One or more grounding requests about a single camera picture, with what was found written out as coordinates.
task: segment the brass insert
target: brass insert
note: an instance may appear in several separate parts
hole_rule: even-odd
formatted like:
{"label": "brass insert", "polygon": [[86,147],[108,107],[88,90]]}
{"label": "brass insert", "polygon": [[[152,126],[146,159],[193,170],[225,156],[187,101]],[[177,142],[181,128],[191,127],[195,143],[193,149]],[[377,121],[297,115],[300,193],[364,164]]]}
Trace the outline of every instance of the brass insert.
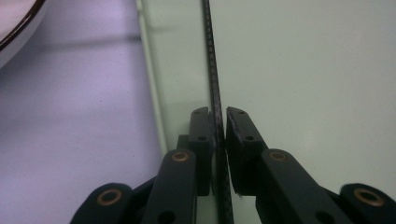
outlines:
{"label": "brass insert", "polygon": [[353,194],[361,202],[370,204],[371,206],[380,207],[385,203],[383,198],[368,189],[355,189],[353,190]]}
{"label": "brass insert", "polygon": [[177,152],[172,155],[173,161],[186,161],[189,158],[189,154],[186,152]]}
{"label": "brass insert", "polygon": [[280,151],[271,152],[270,157],[274,161],[286,161],[288,159],[288,157],[285,155],[285,153],[280,152]]}
{"label": "brass insert", "polygon": [[120,200],[122,196],[122,192],[119,189],[108,189],[103,191],[101,194],[99,194],[97,203],[99,203],[102,206],[109,206],[113,203],[116,203]]}

